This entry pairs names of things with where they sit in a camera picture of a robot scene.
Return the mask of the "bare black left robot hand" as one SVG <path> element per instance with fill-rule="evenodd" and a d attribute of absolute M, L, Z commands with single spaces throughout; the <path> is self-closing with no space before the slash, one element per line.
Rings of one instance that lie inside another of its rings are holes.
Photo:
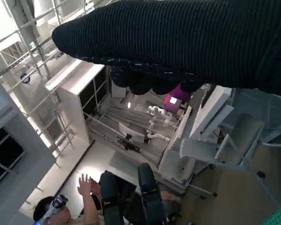
<path fill-rule="evenodd" d="M 138 166 L 138 181 L 141 197 L 141 212 L 147 225 L 167 225 L 167 216 L 162 203 L 159 186 L 148 163 Z M 106 225 L 123 225 L 124 214 L 120 208 L 120 195 L 113 173 L 104 172 L 100 177 L 101 203 Z"/>

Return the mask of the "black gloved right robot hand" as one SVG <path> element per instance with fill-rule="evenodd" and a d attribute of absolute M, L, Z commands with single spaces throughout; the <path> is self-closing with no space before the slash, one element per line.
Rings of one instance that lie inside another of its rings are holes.
<path fill-rule="evenodd" d="M 120 0 L 52 40 L 135 95 L 213 84 L 281 96 L 281 0 Z"/>

